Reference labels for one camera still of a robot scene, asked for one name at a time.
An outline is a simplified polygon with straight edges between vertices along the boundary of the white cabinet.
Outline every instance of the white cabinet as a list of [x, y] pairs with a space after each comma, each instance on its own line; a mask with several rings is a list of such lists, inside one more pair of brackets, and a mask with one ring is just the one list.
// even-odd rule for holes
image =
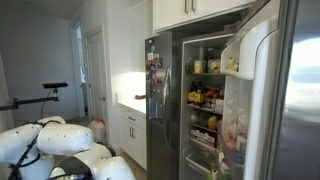
[[246, 8], [255, 0], [153, 0], [153, 30], [160, 31]]
[[189, 0], [153, 0], [153, 30], [188, 21]]
[[146, 118], [143, 113], [121, 106], [121, 148], [147, 169]]

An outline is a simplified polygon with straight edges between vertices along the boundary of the ceiling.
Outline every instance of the ceiling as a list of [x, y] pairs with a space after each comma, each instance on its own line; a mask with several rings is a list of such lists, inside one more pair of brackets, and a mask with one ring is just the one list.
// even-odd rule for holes
[[85, 0], [0, 0], [0, 9], [71, 19]]

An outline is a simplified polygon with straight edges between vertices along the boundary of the stainless steel refrigerator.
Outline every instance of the stainless steel refrigerator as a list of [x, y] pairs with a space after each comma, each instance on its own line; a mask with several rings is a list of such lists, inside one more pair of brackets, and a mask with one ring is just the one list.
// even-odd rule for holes
[[[319, 7], [318, 0], [257, 1], [234, 34], [183, 40], [181, 180], [205, 179], [212, 168], [218, 179], [320, 178]], [[187, 72], [209, 48], [222, 49], [220, 73]], [[224, 86], [223, 105], [189, 105], [192, 81]], [[217, 130], [205, 123], [212, 115], [221, 120]], [[215, 162], [206, 161], [210, 154]]]
[[179, 175], [179, 40], [167, 32], [145, 41], [148, 180]]

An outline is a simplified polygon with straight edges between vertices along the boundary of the upper cabinet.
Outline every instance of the upper cabinet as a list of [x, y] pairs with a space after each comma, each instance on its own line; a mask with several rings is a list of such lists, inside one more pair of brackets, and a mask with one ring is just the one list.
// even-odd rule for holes
[[183, 25], [247, 8], [255, 0], [153, 0], [153, 30]]
[[190, 19], [189, 0], [153, 0], [153, 30]]

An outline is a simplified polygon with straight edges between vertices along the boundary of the crisper drawer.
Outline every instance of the crisper drawer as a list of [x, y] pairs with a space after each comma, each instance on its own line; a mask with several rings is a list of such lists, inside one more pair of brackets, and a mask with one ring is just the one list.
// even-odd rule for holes
[[135, 124], [136, 126], [144, 130], [146, 129], [146, 117], [143, 113], [137, 112], [131, 108], [121, 107], [120, 114], [123, 119]]
[[188, 165], [198, 173], [207, 176], [210, 173], [210, 164], [199, 158], [196, 154], [189, 154], [186, 157]]

